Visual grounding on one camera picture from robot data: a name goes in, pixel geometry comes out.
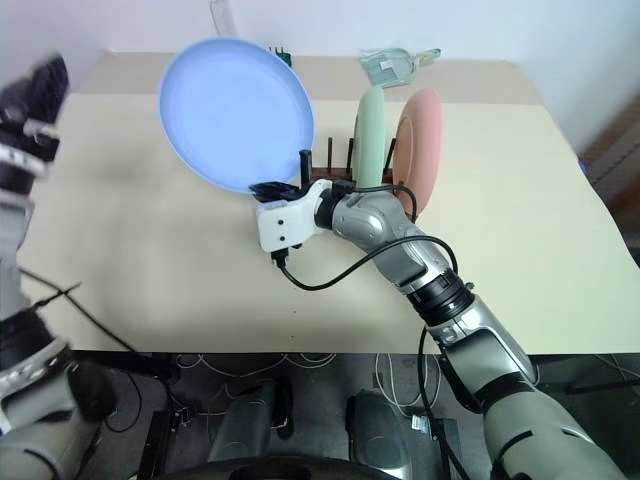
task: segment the cable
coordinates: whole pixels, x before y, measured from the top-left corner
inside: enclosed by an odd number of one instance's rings
[[[536,363],[534,367],[536,367],[536,381],[533,382],[533,386],[537,387],[540,383],[540,366]]]
[[[187,406],[186,406],[184,403],[182,403],[180,400],[178,400],[178,397],[176,397],[176,396],[173,394],[173,392],[171,392],[171,391],[170,391],[170,392],[169,392],[169,395],[171,396],[171,399],[172,399],[174,402],[176,402],[176,403],[178,404],[178,406],[179,406],[179,407],[181,407],[181,408],[187,408]]]
[[[458,460],[458,457],[456,456],[453,449],[451,448],[451,445],[449,445],[449,442],[447,442],[447,438],[444,434],[444,430],[436,420],[435,416],[433,415],[433,411],[429,406],[429,400],[427,399],[427,392],[424,388],[424,378],[425,378],[424,341],[426,337],[427,337],[427,328],[423,327],[422,333],[420,334],[420,343],[418,346],[418,386],[420,387],[420,397],[422,398],[422,405],[427,414],[427,418],[429,419],[429,423],[431,425],[431,431],[440,442],[440,445],[442,446],[447,456],[451,460],[451,463],[453,463],[454,468],[456,469],[456,471],[458,472],[462,480],[470,480],[469,475],[467,474],[464,467],[462,466],[462,463],[460,463],[460,460]]]
[[[451,249],[451,247],[449,245],[447,245],[443,240],[440,240],[438,237],[432,237],[430,235],[409,235],[408,237],[398,238],[396,240],[392,240],[392,241],[390,241],[388,243],[385,243],[384,245],[381,245],[378,248],[376,248],[375,250],[372,250],[371,252],[366,254],[364,257],[362,257],[356,263],[351,265],[349,268],[347,268],[340,275],[334,277],[333,279],[329,280],[328,282],[321,283],[320,285],[306,285],[306,284],[300,282],[297,278],[295,278],[289,272],[289,270],[287,270],[286,266],[282,265],[279,268],[282,271],[282,273],[284,274],[284,276],[287,278],[287,280],[289,280],[291,283],[293,283],[296,287],[301,288],[302,290],[307,290],[309,292],[315,292],[315,291],[318,291],[318,290],[324,290],[325,288],[332,287],[333,285],[335,285],[339,281],[343,280],[345,277],[351,275],[355,270],[360,268],[362,265],[367,263],[369,260],[372,260],[373,258],[375,258],[376,256],[380,255],[381,253],[386,252],[390,248],[397,247],[398,245],[402,245],[403,243],[410,243],[410,242],[417,242],[417,241],[431,242],[431,243],[435,243],[436,245],[442,247],[447,252],[447,255],[449,255],[449,259],[451,261],[451,268],[453,269],[453,271],[455,273],[458,273],[458,261],[456,260],[456,256],[453,253],[453,250]]]
[[[429,403],[429,406],[433,408],[438,401],[438,395],[440,395],[440,385],[442,384],[442,368],[440,368],[440,362],[435,355],[431,355],[433,360],[436,362],[436,368],[438,369],[437,379],[436,380],[436,391],[433,393],[433,400]]]
[[[400,412],[400,415],[402,415],[403,417],[410,418],[411,415],[406,414],[402,409],[406,407],[412,407],[413,405],[418,403],[418,401],[420,401],[420,393],[418,393],[416,398],[410,403],[398,402],[398,396],[396,395],[396,388],[395,388],[394,376],[393,376],[393,362],[391,361],[391,355],[388,353],[386,355],[387,355],[387,360],[389,362],[389,378],[390,378],[389,383],[391,384],[391,395],[393,396],[393,398],[389,398],[389,395],[387,394],[386,390],[382,385],[382,381],[380,380],[380,372],[378,370],[378,363],[380,360],[379,353],[376,353],[376,366],[375,366],[376,383],[378,384],[378,388],[380,389],[382,396],[387,400],[387,402],[389,402],[391,405],[394,405],[398,409],[398,412]]]
[[[31,311],[36,311],[39,310],[43,307],[46,307],[47,305],[49,305],[51,302],[53,302],[54,300],[57,300],[60,297],[64,297],[65,295],[68,295],[69,293],[71,293],[73,290],[75,290],[76,288],[78,288],[80,286],[80,283],[76,283],[75,285],[72,285],[71,287],[65,289],[65,290],[60,290],[56,293],[54,293],[53,295],[50,295],[48,297],[42,298],[40,300],[38,300],[37,302],[34,302],[33,305],[31,305],[28,310]]]
[[[206,412],[198,412],[197,415],[201,417],[217,417],[217,416],[226,415],[226,414],[227,414],[226,410],[224,412],[210,412],[209,409],[207,409]]]
[[[605,365],[608,365],[609,367],[615,368],[616,370],[618,370],[618,373],[620,374],[620,377],[622,378],[623,381],[627,380],[626,374],[631,375],[632,377],[640,378],[640,373],[634,372],[633,370],[629,370],[628,368],[625,368],[625,367],[621,366],[620,363],[618,362],[618,359],[616,358],[616,356],[613,353],[611,354],[611,358],[612,358],[613,362],[610,362],[609,360],[607,360],[606,358],[604,358],[604,357],[602,357],[600,355],[594,355],[594,357],[596,357],[598,360],[600,360]],[[636,395],[638,398],[640,398],[640,392],[638,392],[635,389],[634,385],[629,385],[629,389],[633,392],[634,395]]]
[[[123,428],[112,427],[111,425],[109,425],[109,421],[108,421],[109,417],[105,418],[104,426],[107,428],[107,430],[113,433],[124,433],[128,430],[131,430],[134,427],[134,425],[138,423],[138,419],[140,418],[140,413],[142,413],[142,394],[140,393],[140,387],[138,387],[138,384],[136,383],[136,381],[133,379],[133,376],[129,372],[123,372],[123,373],[127,376],[127,378],[129,378],[129,382],[131,382],[131,385],[133,385],[133,388],[136,391],[136,396],[138,397],[138,410],[136,411],[136,414],[133,417],[133,420],[131,421],[131,423]]]
[[[281,363],[285,362],[287,360],[287,355],[283,354],[280,359],[275,362],[273,365],[269,365],[268,367],[264,367],[264,368],[260,368],[258,370],[255,370],[253,372],[249,372],[249,373],[243,373],[243,374],[235,374],[235,373],[230,373],[230,372],[225,372],[224,370],[220,370],[219,368],[214,367],[213,365],[211,365],[209,362],[207,362],[207,360],[204,358],[203,354],[198,355],[200,358],[200,361],[211,371],[216,372],[220,375],[224,375],[225,377],[230,377],[230,378],[246,378],[246,377],[250,377],[251,375],[256,375],[258,373],[262,373],[262,372],[266,372],[267,370],[271,370],[272,368],[276,368],[278,365],[280,365]]]
[[[218,398],[218,397],[220,396],[220,394],[221,394],[222,392],[225,392],[229,398],[233,398],[233,397],[231,397],[231,396],[229,395],[229,390],[228,390],[228,388],[227,388],[227,384],[225,383],[224,385],[222,385],[222,387],[220,387],[220,389],[218,390],[218,392],[217,392],[217,393],[213,396],[213,398],[209,401],[209,403],[207,404],[207,413],[206,413],[206,414],[204,414],[204,415],[205,415],[205,417],[206,417],[207,440],[209,440],[209,445],[211,445],[211,444],[213,443],[213,441],[211,440],[211,432],[210,432],[210,429],[209,429],[209,423],[210,423],[210,422],[209,422],[209,419],[210,419],[211,417],[216,417],[216,416],[224,415],[224,414],[226,414],[226,413],[227,413],[226,411],[224,411],[224,412],[215,412],[215,413],[210,413],[211,404],[214,402],[214,400],[215,400],[216,398]]]
[[[229,397],[230,400],[235,400],[240,396],[240,395],[232,395],[231,392],[229,391],[229,386],[226,383],[224,384],[224,394],[227,397]]]
[[[176,356],[176,365],[178,366],[178,368],[181,368],[182,370],[187,370],[189,368],[197,367],[202,363],[202,359],[200,358],[200,355],[196,355],[195,362],[190,363],[189,365],[184,365],[182,362],[180,362],[180,359],[182,358],[183,355],[184,354],[180,353]]]
[[[411,223],[416,223],[416,218],[418,217],[418,201],[413,191],[404,185],[381,185],[379,187],[356,188],[354,193],[386,192],[389,190],[404,192],[409,195],[411,199]]]
[[[64,295],[64,297],[71,303],[71,305],[73,305],[84,316],[84,318],[89,320],[89,322],[91,322],[98,330],[103,332],[106,336],[111,338],[114,342],[116,342],[119,345],[121,345],[124,349],[126,349],[129,352],[133,353],[142,363],[146,364],[146,366],[149,368],[149,370],[151,370],[153,372],[153,374],[154,374],[153,378],[156,379],[158,382],[160,382],[160,384],[162,385],[162,387],[164,389],[164,392],[165,392],[165,395],[167,397],[167,408],[169,410],[169,415],[170,415],[170,418],[173,418],[173,413],[174,413],[173,401],[176,401],[176,399],[173,396],[173,394],[171,393],[171,388],[169,387],[169,384],[165,380],[163,380],[161,378],[162,377],[162,372],[159,372],[152,363],[149,363],[147,357],[142,355],[135,348],[133,348],[130,344],[125,342],[122,338],[120,338],[118,335],[116,335],[111,330],[109,330],[107,327],[105,327],[102,323],[100,323],[100,321],[98,321],[98,319],[96,319],[93,315],[91,315],[91,313],[89,313],[89,311],[86,308],[84,308],[80,304],[80,302],[78,302],[70,293],[65,292],[65,290],[60,288],[57,284],[53,283],[50,280],[47,280],[44,277],[41,277],[40,275],[38,275],[36,273],[31,272],[30,270],[27,270],[26,268],[20,268],[20,273],[22,273],[26,277],[31,278],[32,280],[35,280],[37,282],[42,283],[43,285],[46,285],[47,287],[51,288],[52,290],[56,290],[58,293],[62,293]]]
[[[213,404],[213,402],[214,402],[214,401],[215,401],[215,400],[216,400],[220,395],[222,395],[223,393],[225,393],[225,394],[226,394],[228,391],[229,391],[229,390],[228,390],[228,388],[227,388],[227,384],[226,384],[226,383],[225,383],[225,384],[223,384],[223,385],[218,389],[218,391],[215,393],[215,395],[211,398],[211,400],[209,400],[208,405],[207,405],[207,411],[206,411],[206,412],[199,412],[199,413],[198,413],[198,415],[202,415],[202,416],[207,416],[207,415],[208,415],[208,416],[215,417],[215,416],[217,416],[217,415],[224,415],[225,413],[227,413],[226,411],[225,411],[225,412],[214,412],[214,413],[211,413],[211,405]]]
[[[324,363],[324,362],[326,362],[327,360],[329,360],[329,358],[330,358],[332,355],[335,355],[335,353],[329,353],[329,354],[327,354],[327,356],[326,356],[326,357],[324,357],[324,358],[319,358],[319,359],[309,358],[309,357],[307,357],[304,353],[298,353],[298,355],[300,355],[300,358],[302,358],[305,362],[309,362],[309,363]]]
[[[288,355],[285,355],[285,360],[287,362],[289,362],[292,365],[295,365],[296,367],[300,367],[300,368],[304,368],[306,370],[314,370],[316,368],[322,368],[322,367],[326,367],[327,365],[329,365],[331,362],[333,362],[333,359],[336,358],[337,354],[332,353],[326,360],[324,363],[319,363],[316,365],[303,365],[302,363],[298,363],[295,360],[292,360],[291,357],[289,357]]]

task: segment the beige table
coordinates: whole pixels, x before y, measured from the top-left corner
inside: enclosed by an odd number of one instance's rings
[[[77,296],[140,350],[414,352],[421,320],[373,266],[322,292],[281,276],[259,249],[253,200],[206,184],[169,147],[152,81],[168,57],[145,58],[106,59],[68,99],[60,153],[34,188],[22,264],[65,285],[82,280]],[[128,82],[123,62],[147,77]],[[314,62],[301,61],[303,80],[332,68]],[[335,87],[335,100],[326,83],[309,87],[318,163],[329,135],[344,162],[366,88],[345,65],[337,71],[355,85]],[[463,278],[528,353],[639,351],[640,272],[535,90],[507,64],[421,75],[387,103],[390,139],[412,90],[435,84],[443,97],[442,165],[419,225],[451,244]],[[315,283],[360,256],[327,233],[289,265]],[[64,301],[45,315],[76,348],[116,348]]]

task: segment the pink plate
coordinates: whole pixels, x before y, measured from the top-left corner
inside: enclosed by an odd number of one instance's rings
[[[418,214],[427,205],[436,182],[442,145],[440,99],[430,88],[415,93],[400,115],[393,156],[393,183],[405,185],[416,195]],[[407,213],[411,199],[398,192]]]

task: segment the white cable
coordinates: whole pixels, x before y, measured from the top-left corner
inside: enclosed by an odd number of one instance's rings
[[[538,384],[540,383],[540,366],[536,363],[535,367],[536,367],[536,381],[533,382],[533,386],[537,387]]]
[[[206,412],[199,412],[198,415],[201,417],[217,417],[218,415],[226,415],[227,412],[209,412],[209,409],[207,409]]]
[[[183,364],[182,362],[180,362],[180,359],[184,356],[184,354],[180,353],[176,356],[176,365],[178,366],[178,368],[182,369],[182,370],[187,370],[189,368],[193,368],[193,367],[197,367],[198,365],[200,365],[200,363],[202,362],[200,355],[196,355],[196,361],[193,363],[190,363],[188,365]]]
[[[618,370],[618,372],[620,372],[620,374],[622,375],[622,378],[625,379],[625,380],[626,380],[626,378],[624,377],[625,373],[628,374],[628,375],[631,375],[633,377],[640,378],[640,373],[634,372],[633,370],[629,370],[628,368],[625,368],[625,367],[621,366],[620,363],[618,363],[618,359],[616,358],[616,356],[614,354],[611,354],[611,358],[613,358],[613,360],[614,360],[613,362],[610,362],[609,360],[607,360],[606,358],[604,358],[604,357],[602,357],[600,355],[594,355],[594,357],[596,357],[598,360],[600,360],[605,365],[608,365],[611,368],[615,368],[616,370]],[[640,397],[640,392],[638,392],[635,389],[634,385],[629,385],[629,388],[631,389],[631,391],[634,394],[636,394],[636,396]]]
[[[376,353],[376,382],[378,383],[378,388],[380,389],[380,392],[382,393],[382,395],[384,396],[384,398],[387,400],[387,402],[389,402],[391,405],[394,405],[398,411],[400,412],[400,414],[403,417],[407,417],[409,418],[411,415],[407,415],[406,413],[404,413],[404,411],[402,410],[405,407],[412,407],[413,405],[415,405],[416,403],[418,403],[420,401],[420,393],[418,393],[418,395],[416,396],[416,398],[411,402],[411,403],[400,403],[398,402],[398,397],[396,395],[396,389],[395,389],[395,380],[393,378],[393,362],[391,361],[391,355],[389,355],[388,353],[387,355],[387,359],[389,361],[389,375],[390,375],[390,384],[391,384],[391,394],[393,395],[393,399],[389,397],[389,395],[387,394],[386,390],[384,389],[384,387],[382,386],[382,382],[380,381],[380,373],[378,370],[378,364],[380,361],[380,354]],[[425,358],[425,378],[424,378],[424,385],[425,388],[427,387],[427,381],[429,379],[429,369],[427,368],[427,361]]]
[[[318,359],[318,360],[314,360],[313,358],[309,358],[304,353],[299,353],[298,355],[300,355],[300,358],[302,358],[304,361],[309,362],[309,363],[324,363],[327,360],[329,360],[329,358],[331,358],[332,355],[335,355],[335,353],[329,353],[326,357]]]
[[[202,361],[202,363],[211,371],[219,373],[220,375],[224,375],[225,377],[231,377],[231,378],[246,378],[246,377],[250,377],[251,375],[257,375],[258,373],[262,373],[262,372],[266,372],[267,370],[271,370],[272,368],[276,368],[278,365],[280,365],[281,363],[283,363],[284,361],[288,360],[287,355],[283,354],[282,357],[280,357],[280,359],[272,364],[269,365],[267,367],[264,368],[260,368],[258,370],[254,370],[253,372],[249,372],[249,373],[243,373],[243,374],[235,374],[235,373],[230,373],[230,372],[225,372],[224,370],[220,370],[219,368],[214,367],[213,365],[211,365],[209,362],[207,362],[207,360],[204,358],[203,354],[200,354],[200,360]]]
[[[171,397],[171,400],[176,402],[181,408],[186,407],[186,405],[184,403],[182,403],[180,400],[178,400],[173,393],[170,395],[170,397]]]
[[[231,395],[231,392],[229,392],[229,385],[227,385],[226,383],[224,384],[224,393],[227,395],[227,397],[229,397],[230,400],[235,400],[236,398],[238,398],[237,395]]]
[[[327,359],[325,359],[324,363],[318,363],[316,365],[303,365],[302,363],[298,363],[295,360],[292,360],[291,357],[288,357],[287,355],[285,355],[284,359],[290,364],[295,365],[296,367],[304,368],[306,370],[314,370],[316,368],[326,367],[331,362],[333,362],[333,359],[336,358],[336,356],[337,354],[332,353],[331,355],[329,355],[329,357],[327,357]]]
[[[224,414],[226,414],[226,413],[227,413],[226,411],[224,411],[224,412],[214,412],[214,413],[211,413],[211,412],[210,412],[211,404],[214,402],[214,400],[215,400],[216,398],[218,398],[218,397],[220,396],[220,394],[221,394],[223,391],[224,391],[224,392],[228,392],[228,391],[229,391],[229,390],[227,389],[227,384],[226,384],[226,383],[220,387],[220,389],[216,392],[216,394],[213,396],[213,398],[212,398],[212,399],[209,401],[209,403],[207,404],[207,412],[206,412],[206,413],[200,413],[200,414],[199,414],[199,415],[203,415],[203,416],[205,416],[205,417],[206,417],[206,419],[207,419],[207,422],[206,422],[206,423],[207,423],[206,428],[207,428],[207,439],[209,440],[209,444],[211,444],[211,443],[212,443],[212,442],[211,442],[211,432],[209,431],[209,419],[210,419],[211,417],[216,417],[216,416],[224,415]]]
[[[438,395],[440,394],[440,384],[442,383],[442,369],[440,368],[440,362],[438,362],[438,357],[436,357],[433,354],[431,356],[433,357],[433,360],[436,362],[436,368],[438,369],[438,373],[437,373],[438,381],[436,382],[436,391],[433,394],[433,400],[429,402],[429,408],[433,408],[436,402],[438,401]]]

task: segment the green object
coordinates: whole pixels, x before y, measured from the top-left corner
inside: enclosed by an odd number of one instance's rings
[[[356,187],[377,187],[384,168],[384,93],[371,87],[360,99],[353,135],[351,166]]]
[[[411,83],[418,68],[432,63],[440,53],[439,48],[418,52],[415,55],[401,48],[389,48],[365,52],[360,57],[360,63],[372,85],[388,88]]]
[[[280,51],[278,51],[278,47],[275,47],[273,49],[273,53],[278,55],[278,57],[280,57],[284,63],[291,67],[291,54],[289,52],[285,52],[284,48],[280,47]]]

